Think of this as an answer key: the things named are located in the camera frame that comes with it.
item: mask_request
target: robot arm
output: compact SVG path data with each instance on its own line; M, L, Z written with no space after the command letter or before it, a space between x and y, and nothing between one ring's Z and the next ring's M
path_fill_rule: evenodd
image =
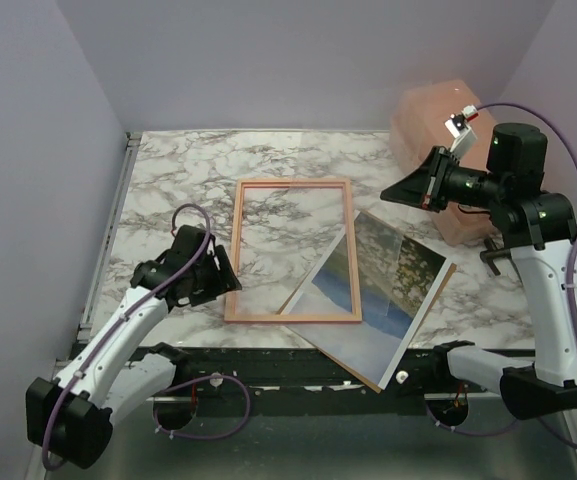
M165 344L124 368L146 335L174 307L201 305L240 289L215 237L182 226L169 250L137 266L119 308L77 358L52 381L37 378L30 385L28 439L44 447L46 458L49 449L90 467L113 426L150 396L189 379L186 355Z
M468 107L446 126L455 141L433 147L422 165L381 193L381 199L439 212L449 202L486 209L502 233L504 246L526 291L535 337L535 361L524 362L486 352L470 342L435 348L439 375L476 383L498 393L519 419L577 408L577 270L566 276L577 223L568 199L541 190L547 139L531 125L499 124L488 171L461 167L472 144Z

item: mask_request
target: orange frame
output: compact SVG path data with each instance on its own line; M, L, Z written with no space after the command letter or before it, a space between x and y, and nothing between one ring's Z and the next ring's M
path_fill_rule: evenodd
M348 269L350 274L350 295L352 313L348 314L243 314L236 313L237 292L226 294L224 320L233 323L359 323L361 322L361 297L359 295L359 266L357 265L357 245L355 242L355 222L352 207L350 180L347 178L249 178L237 182L235 213L232 225L230 261L235 275L239 272L239 252L247 188L339 188L343 195L346 243L348 245Z

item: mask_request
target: gray floor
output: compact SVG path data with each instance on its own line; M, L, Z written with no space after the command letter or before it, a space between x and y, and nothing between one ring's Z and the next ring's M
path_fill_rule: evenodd
M439 430L425 417L256 417L227 440L191 442L155 435L150 405L117 428L110 446L91 469L67 465L49 479L577 478L572 450L534 421L503 437L473 439ZM494 429L509 419L498 400L471 400L471 409L466 422L471 429ZM194 422L189 428L197 430L203 423L202 430L215 433L236 419Z

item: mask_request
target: empty picture frame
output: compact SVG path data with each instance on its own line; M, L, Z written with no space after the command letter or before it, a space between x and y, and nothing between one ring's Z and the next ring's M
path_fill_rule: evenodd
M224 320L233 323L359 323L361 322L361 298L359 294L359 268L357 265L357 246L355 243L354 210L350 180L347 178L248 178L237 182L235 210L232 226L230 262L235 275L239 273L241 251L241 230L243 221L244 196L246 189L253 188L334 188L340 189L343 201L343 219L348 246L348 270L350 280L350 313L331 314L295 314L280 313L237 313L237 293L226 294Z

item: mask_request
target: marble surface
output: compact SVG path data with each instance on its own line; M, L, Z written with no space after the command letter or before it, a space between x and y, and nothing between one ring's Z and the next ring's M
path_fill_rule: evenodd
M481 244L449 247L430 217L385 203L379 192L402 178L388 134L323 131L173 131L144 134L112 246L95 334L119 304L140 261L171 244L170 218L185 202L205 207L217 241L230 251L233 200L242 177L349 177L356 209L367 209L405 234L448 257L457 271L422 322L411 347L462 339L484 348L533 348L526 298L508 261L493 277L480 262ZM246 196L242 233L242 283L250 308L275 311L328 246L341 225L340 198L312 192ZM191 213L180 223L201 225ZM223 299L174 310L142 342L176 346L308 348L280 325L223 321Z

